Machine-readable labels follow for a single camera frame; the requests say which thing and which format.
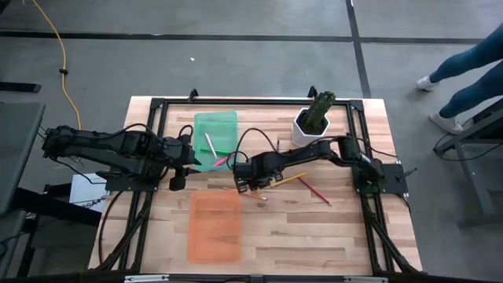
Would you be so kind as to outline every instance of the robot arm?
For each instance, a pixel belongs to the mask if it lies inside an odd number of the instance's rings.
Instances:
[[[340,156],[330,148],[332,142],[338,143]],[[380,160],[371,160],[363,154],[356,138],[340,136],[333,140],[317,141],[307,147],[286,153],[275,151],[260,153],[250,158],[248,162],[236,163],[233,169],[234,181],[240,193],[248,188],[256,190],[269,186],[273,178],[276,182],[281,181],[283,179],[281,172],[286,167],[314,160],[328,160],[340,167],[357,167],[362,176],[370,182],[378,182],[384,178]]]
[[[183,166],[200,164],[189,141],[186,134],[158,138],[150,131],[107,134],[59,126],[47,129],[42,150],[44,157],[51,160],[78,156],[110,166],[110,171],[97,172],[107,180],[108,190],[156,190],[169,168],[176,170],[170,189],[179,190],[185,188],[185,176],[196,173]]]

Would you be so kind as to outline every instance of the orange plastic tray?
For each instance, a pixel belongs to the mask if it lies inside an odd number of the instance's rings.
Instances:
[[[236,190],[192,193],[188,263],[240,261],[240,236],[240,198]]]

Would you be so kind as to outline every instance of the person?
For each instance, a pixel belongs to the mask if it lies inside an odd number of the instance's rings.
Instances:
[[[436,71],[418,80],[416,84],[421,90],[433,91],[444,79],[500,59],[503,59],[503,24],[470,50],[445,60]],[[459,134],[463,131],[456,119],[459,113],[499,95],[503,95],[503,62],[494,66],[476,83],[456,92],[447,105],[430,115],[430,120],[451,134]]]

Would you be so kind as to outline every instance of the orange cable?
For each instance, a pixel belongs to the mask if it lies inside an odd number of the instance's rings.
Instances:
[[[35,6],[39,9],[40,13],[46,18],[47,23],[49,23],[50,27],[53,29],[54,34],[56,34],[57,40],[60,42],[61,45],[61,50],[63,50],[63,69],[66,70],[66,50],[64,49],[64,44],[63,41],[61,40],[59,32],[57,32],[56,27],[54,27],[53,22],[50,21],[49,17],[44,13],[44,10],[39,6],[36,0],[32,0]],[[79,110],[77,109],[77,106],[73,103],[73,100],[70,98],[68,95],[68,92],[66,91],[66,83],[65,83],[65,77],[66,75],[64,73],[61,73],[61,88],[63,89],[64,96],[68,99],[70,104],[72,105],[73,109],[75,110],[75,114],[77,115],[77,124],[79,125],[79,130],[82,130],[82,126],[80,124],[80,114]]]

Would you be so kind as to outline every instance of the green plastic tray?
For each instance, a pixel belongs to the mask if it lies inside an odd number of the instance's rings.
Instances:
[[[216,160],[211,151],[202,151],[201,149],[210,148],[206,136],[204,135],[204,133],[207,133],[210,136],[211,143],[215,150],[222,150],[228,153],[236,150],[236,112],[197,113],[195,115],[194,125],[196,158],[202,163],[202,165],[196,165],[196,169],[199,171],[220,171],[229,169],[225,163],[221,166],[213,166],[213,164],[226,158],[225,154],[217,153],[218,159]]]

